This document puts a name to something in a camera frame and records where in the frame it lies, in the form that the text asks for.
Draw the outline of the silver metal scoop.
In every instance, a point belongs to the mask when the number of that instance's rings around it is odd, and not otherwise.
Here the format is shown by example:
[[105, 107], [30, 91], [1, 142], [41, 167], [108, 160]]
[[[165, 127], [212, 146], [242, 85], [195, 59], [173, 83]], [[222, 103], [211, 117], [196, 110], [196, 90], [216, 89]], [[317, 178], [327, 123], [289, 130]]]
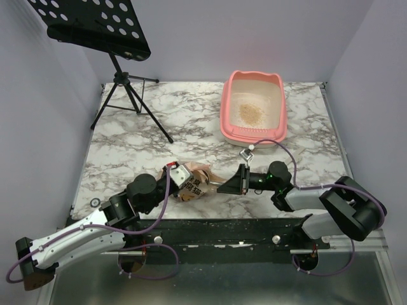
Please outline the silver metal scoop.
[[219, 188], [226, 182], [226, 179], [221, 178], [213, 173], [209, 174], [208, 185], [210, 187]]

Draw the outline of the beige cat litter bag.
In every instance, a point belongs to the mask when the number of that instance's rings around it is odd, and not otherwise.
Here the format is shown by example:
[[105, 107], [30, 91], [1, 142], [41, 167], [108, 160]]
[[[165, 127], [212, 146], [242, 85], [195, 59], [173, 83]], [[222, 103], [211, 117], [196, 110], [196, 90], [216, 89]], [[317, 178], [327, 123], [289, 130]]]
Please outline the beige cat litter bag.
[[178, 201], [187, 202], [201, 198], [203, 195], [215, 193], [217, 188], [208, 185], [209, 174], [215, 174], [210, 165], [189, 161], [184, 162], [193, 174], [193, 178], [174, 197]]

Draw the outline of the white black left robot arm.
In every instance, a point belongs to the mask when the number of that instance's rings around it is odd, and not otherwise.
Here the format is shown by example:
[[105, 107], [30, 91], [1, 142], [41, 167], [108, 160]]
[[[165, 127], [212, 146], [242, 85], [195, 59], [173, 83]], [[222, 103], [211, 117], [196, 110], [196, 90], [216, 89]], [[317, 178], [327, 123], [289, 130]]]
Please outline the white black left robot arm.
[[19, 239], [16, 266], [24, 290], [50, 283], [58, 272], [87, 256], [143, 248], [147, 234], [161, 224], [169, 197], [191, 178], [179, 168], [164, 169], [159, 179], [140, 174], [82, 220], [43, 238]]

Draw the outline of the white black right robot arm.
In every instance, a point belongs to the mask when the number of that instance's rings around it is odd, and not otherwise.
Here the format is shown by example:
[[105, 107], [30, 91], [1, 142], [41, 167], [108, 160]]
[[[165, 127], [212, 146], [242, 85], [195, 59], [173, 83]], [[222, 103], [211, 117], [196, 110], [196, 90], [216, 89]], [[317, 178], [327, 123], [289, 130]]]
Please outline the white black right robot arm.
[[266, 173], [254, 173], [245, 165], [217, 188], [218, 193], [244, 195], [248, 190], [272, 191], [271, 201], [278, 210], [324, 210], [319, 215], [306, 216], [293, 232], [293, 243], [301, 249], [323, 236], [345, 235], [364, 241], [383, 224], [387, 209], [355, 180], [340, 177], [327, 187], [295, 187], [287, 165], [270, 163]]

